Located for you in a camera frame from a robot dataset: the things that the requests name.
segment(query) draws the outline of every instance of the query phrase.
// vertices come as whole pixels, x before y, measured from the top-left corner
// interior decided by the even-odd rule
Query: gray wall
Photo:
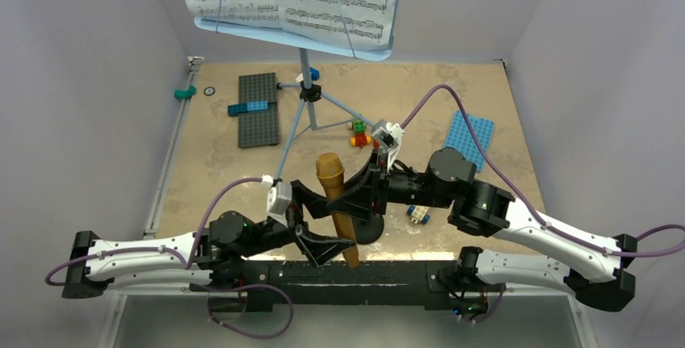
[[[214,61],[283,61],[294,48],[195,27],[184,0],[159,0],[189,55]],[[488,61],[509,56],[541,0],[400,0],[391,60]],[[344,57],[314,53],[314,61]]]
[[[554,216],[607,235],[685,224],[684,2],[541,3],[509,73]],[[683,254],[638,260],[630,271],[637,298],[621,313],[592,314],[600,346],[685,346]]]
[[[187,61],[157,0],[0,13],[0,346],[92,347],[107,301],[43,278],[78,230],[141,235]]]

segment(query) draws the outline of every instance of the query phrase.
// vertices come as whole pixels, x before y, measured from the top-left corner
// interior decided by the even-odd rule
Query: tripod leg
[[[328,95],[328,94],[325,93],[325,92],[322,92],[322,93],[321,93],[321,97],[324,98],[324,99],[326,99],[326,100],[328,100],[329,102],[333,103],[334,105],[340,107],[343,111],[345,111],[346,113],[348,113],[348,114],[354,116],[355,118],[361,119],[362,122],[364,122],[365,124],[367,124],[367,125],[373,127],[374,123],[373,123],[369,118],[364,118],[359,112],[352,110],[352,109],[349,108],[345,103],[340,102],[339,100],[337,100],[336,98],[334,98],[334,97]]]
[[[295,140],[295,131],[297,130],[297,125],[300,123],[300,117],[302,116],[302,110],[305,108],[305,101],[300,99],[300,105],[297,106],[297,112],[295,113],[295,120],[292,121],[292,126],[290,127],[290,133],[288,134],[288,139],[285,140],[285,147],[283,147],[283,154],[280,156],[279,167],[276,170],[274,178],[280,178],[280,174],[283,173],[283,166],[285,165],[285,158],[288,156],[288,150],[290,150],[290,145]]]
[[[335,127],[335,126],[340,126],[341,124],[346,124],[347,122],[351,122],[351,121],[353,121],[353,120],[354,120],[354,119],[345,119],[345,120],[341,120],[340,122],[335,122],[334,124],[325,124],[325,125],[323,125],[323,126],[317,126],[317,131],[318,131],[318,130],[323,130],[323,129],[325,129],[325,128],[333,128],[333,127]]]
[[[319,127],[317,126],[317,112],[314,110],[314,103],[307,102],[307,112],[309,113],[309,126],[314,131],[318,130]]]

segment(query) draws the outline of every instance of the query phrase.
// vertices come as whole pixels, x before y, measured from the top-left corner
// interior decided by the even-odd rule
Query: metal frame
[[[194,57],[191,60],[191,68],[188,74],[187,84],[194,85],[197,79],[197,74],[200,70],[200,65],[204,62],[201,57]],[[330,100],[332,103],[336,104],[335,99],[330,97],[328,94],[321,94],[325,99]],[[176,159],[176,153],[178,152],[179,142],[181,134],[183,133],[183,126],[186,122],[186,117],[188,110],[190,108],[191,99],[185,99],[181,101],[179,112],[176,116],[176,121],[174,124],[174,130],[171,133],[171,141],[169,148],[166,151],[166,158],[164,160],[164,165],[162,167],[162,172],[157,184],[156,194],[153,199],[152,207],[150,209],[149,216],[145,222],[145,230],[143,232],[143,238],[154,237],[157,229],[159,228],[160,217],[162,214],[162,207],[164,206],[164,201],[166,198],[166,192],[168,189],[168,182],[171,173],[174,168],[174,163]],[[308,126],[302,132],[307,129],[312,128],[312,130],[320,130],[324,127],[316,126],[316,116],[312,112],[310,114],[310,126]],[[287,151],[284,150],[284,157],[287,155]],[[251,259],[260,259],[259,256],[252,257]],[[125,311],[126,301],[128,296],[216,296],[216,297],[235,297],[237,293],[225,293],[225,292],[193,292],[187,289],[187,285],[181,283],[164,283],[164,284],[150,284],[150,285],[138,285],[135,287],[125,287],[120,290],[114,291],[111,294],[110,303],[107,306],[107,312],[105,313],[105,319],[103,322],[103,327],[100,331],[99,340],[97,343],[98,348],[114,348],[116,343],[116,338],[118,336],[119,327],[121,323],[122,316]],[[595,339],[595,333],[592,329],[592,325],[589,319],[589,311],[587,307],[576,301],[575,298],[569,296],[566,293],[559,291],[554,291],[544,287],[532,287],[527,285],[509,285],[507,293],[505,296],[566,296],[569,301],[569,310],[572,312],[572,317],[574,319],[574,324],[578,332],[578,338],[581,342],[583,348],[597,348],[597,342]]]

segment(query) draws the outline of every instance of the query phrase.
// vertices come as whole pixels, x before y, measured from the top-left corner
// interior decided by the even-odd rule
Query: floor
[[[432,64],[330,64],[313,66],[320,70],[317,83],[323,90],[371,120],[401,122],[414,105],[435,84],[447,83],[464,100],[467,112],[494,121],[490,156],[502,171],[539,209],[544,210],[536,176],[528,154],[519,117],[501,64],[432,65]],[[239,149],[237,118],[228,117],[229,104],[237,102],[237,78],[253,73],[276,72],[280,82],[294,82],[299,65],[206,64],[196,82],[198,94],[192,99],[170,186],[164,203],[158,237],[170,237],[196,230],[210,200],[226,184],[237,178],[274,174],[283,143],[292,126],[299,102],[294,89],[279,94],[281,145]],[[207,86],[216,88],[213,96],[203,95]],[[319,125],[348,119],[344,111],[321,100],[316,104]],[[431,154],[443,147],[445,136],[456,110],[447,91],[436,93],[407,127],[399,158],[407,165],[424,171]],[[307,113],[298,131],[309,124]],[[357,171],[368,159],[369,147],[350,146],[351,133],[338,126],[306,132],[292,145],[283,179],[300,179],[318,193],[323,193],[315,176],[314,162],[320,153],[336,152],[346,175]],[[506,187],[487,166],[477,178]],[[218,204],[211,218],[236,210],[254,221],[264,218],[266,188],[257,184],[239,186]],[[385,216],[385,234],[371,245],[359,247],[363,260],[381,259],[453,259],[465,245],[477,245],[509,253],[532,253],[520,245],[493,238],[471,237],[447,223],[448,210],[431,209],[426,225],[411,224],[406,207],[389,204]],[[334,235],[330,219],[311,220],[310,229]],[[257,258],[304,259],[289,245]]]

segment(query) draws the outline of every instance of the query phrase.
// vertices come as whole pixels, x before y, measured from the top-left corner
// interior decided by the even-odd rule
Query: lego brick
[[[247,112],[247,103],[231,104],[229,106],[229,116],[238,116],[238,114],[243,112]]]
[[[355,134],[355,136],[353,136],[350,139],[350,145],[363,148],[366,145],[370,145],[371,141],[372,141],[371,136],[369,136],[367,134],[364,134],[364,133]]]
[[[246,103],[247,105],[247,111],[261,111],[261,110],[266,110],[269,107],[269,102],[266,100],[260,100],[258,102],[248,102]]]
[[[265,111],[247,112],[238,116],[237,146],[253,148],[280,143],[278,106],[269,103]]]
[[[364,134],[364,132],[366,131],[366,126],[364,125],[364,122],[358,119],[352,122],[352,127],[355,129],[355,134]]]
[[[312,80],[319,80],[319,78],[321,77],[321,74],[319,73],[318,69],[309,67],[309,72],[312,73]]]
[[[481,142],[483,149],[487,152],[490,148],[494,122],[489,119],[476,118],[471,115],[467,116],[473,126],[473,130],[476,131],[478,141]],[[445,139],[445,147],[459,150],[464,154],[464,158],[476,164],[479,173],[483,170],[485,159],[478,152],[478,148],[473,142],[469,128],[466,127],[464,117],[461,116],[461,111],[457,111],[454,118],[452,118],[452,124],[449,128],[447,139]]]
[[[276,102],[276,74],[244,75],[237,79],[238,102]]]

